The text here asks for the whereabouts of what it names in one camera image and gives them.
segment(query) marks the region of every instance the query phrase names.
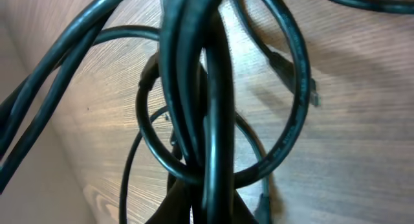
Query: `white wall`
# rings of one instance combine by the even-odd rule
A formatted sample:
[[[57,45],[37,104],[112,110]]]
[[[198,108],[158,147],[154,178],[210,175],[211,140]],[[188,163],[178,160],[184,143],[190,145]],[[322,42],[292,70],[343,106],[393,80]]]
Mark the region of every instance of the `white wall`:
[[[0,23],[0,102],[27,75]],[[24,129],[38,107],[35,100],[22,125]],[[0,223],[96,223],[50,124],[0,196]]]

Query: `wooden floor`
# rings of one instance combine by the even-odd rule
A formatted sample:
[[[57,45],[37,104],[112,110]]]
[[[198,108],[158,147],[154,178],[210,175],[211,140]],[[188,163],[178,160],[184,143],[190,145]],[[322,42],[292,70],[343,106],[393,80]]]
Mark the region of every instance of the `wooden floor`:
[[[6,20],[22,60],[33,69],[70,20],[91,0],[6,0]],[[246,0],[266,43],[289,52],[258,0]],[[321,108],[274,172],[278,223],[414,222],[414,16],[353,10],[326,0],[285,0],[307,40]],[[292,95],[250,42],[230,5],[221,6],[234,66],[236,103],[269,150]],[[159,0],[126,0],[109,26],[158,26]],[[134,102],[140,72],[157,44],[120,39],[90,50],[53,116],[67,157],[100,223],[116,223],[120,180],[138,131]],[[42,90],[45,95],[47,86]],[[159,83],[150,112],[164,105]],[[171,122],[155,122],[168,145]],[[237,132],[235,169],[255,162]],[[132,223],[147,220],[165,196],[167,173],[142,144],[128,199]],[[253,210],[260,184],[240,189]]]

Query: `gray wall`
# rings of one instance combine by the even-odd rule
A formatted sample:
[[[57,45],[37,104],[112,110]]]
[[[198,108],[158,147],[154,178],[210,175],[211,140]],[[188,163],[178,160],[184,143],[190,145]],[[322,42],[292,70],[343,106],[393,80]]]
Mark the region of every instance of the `gray wall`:
[[[0,23],[0,102],[27,74]],[[22,125],[24,129],[38,107],[35,100]],[[95,223],[52,126],[43,130],[0,196],[0,223]]]

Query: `wood grain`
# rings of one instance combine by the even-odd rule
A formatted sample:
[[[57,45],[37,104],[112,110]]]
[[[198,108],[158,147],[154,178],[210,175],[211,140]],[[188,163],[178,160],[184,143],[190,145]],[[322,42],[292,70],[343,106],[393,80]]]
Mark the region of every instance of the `wood grain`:
[[[6,20],[28,68],[91,0],[6,0]],[[414,17],[354,10],[326,0],[284,0],[307,40],[322,107],[309,110],[300,139],[274,172],[280,223],[413,223]],[[287,53],[276,22],[259,0],[246,0],[265,42]],[[292,95],[268,68],[225,1],[221,6],[234,66],[236,103],[269,150]],[[159,0],[125,0],[109,26],[158,26]],[[157,44],[120,39],[99,45],[72,80],[52,122],[98,221],[116,222],[120,178],[138,131],[134,101],[141,69]],[[164,105],[160,83],[149,111]],[[167,144],[171,123],[155,122]],[[235,169],[255,162],[236,135]],[[140,146],[128,199],[132,223],[147,220],[165,196],[167,173]],[[240,189],[253,210],[260,185]]]

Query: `cable bundle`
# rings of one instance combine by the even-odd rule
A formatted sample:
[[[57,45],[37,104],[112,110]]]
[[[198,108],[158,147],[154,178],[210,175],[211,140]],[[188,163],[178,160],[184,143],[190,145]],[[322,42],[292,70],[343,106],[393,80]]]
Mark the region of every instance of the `cable bundle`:
[[[5,189],[43,131],[87,51],[94,45],[112,39],[146,38],[159,41],[159,51],[150,58],[142,71],[136,95],[136,117],[140,133],[136,136],[125,165],[120,194],[120,223],[127,223],[128,177],[142,137],[169,172],[170,192],[160,209],[169,204],[168,201],[172,199],[169,197],[176,199],[174,195],[181,191],[189,203],[183,203],[183,216],[177,211],[180,214],[177,220],[185,220],[187,215],[184,214],[189,212],[191,206],[195,223],[234,221],[236,214],[248,212],[240,206],[243,201],[235,189],[263,179],[263,195],[268,197],[267,176],[292,149],[305,121],[309,102],[315,106],[319,104],[315,99],[316,87],[311,78],[305,41],[292,14],[283,0],[262,0],[281,26],[294,64],[288,73],[273,66],[294,93],[294,101],[284,131],[274,147],[264,155],[252,128],[235,112],[230,53],[223,22],[217,10],[222,0],[165,0],[160,30],[134,25],[102,30],[121,1],[123,0],[94,0],[87,6],[63,31],[33,73],[1,104],[0,158],[3,158],[41,85],[54,69],[60,67],[38,113],[5,160],[0,171],[0,192]],[[330,1],[365,10],[414,14],[412,0]],[[237,0],[232,2],[247,32],[272,64],[275,60],[274,52],[250,28]],[[206,50],[206,71],[199,65],[202,49]],[[150,118],[147,98],[158,77],[161,78],[167,106]],[[152,121],[166,111],[169,111],[174,127],[171,137],[173,153],[162,145],[151,125]],[[234,174],[235,124],[251,143],[259,162]],[[181,157],[186,164],[179,161]],[[161,214],[156,213],[148,223],[159,222],[159,217]]]

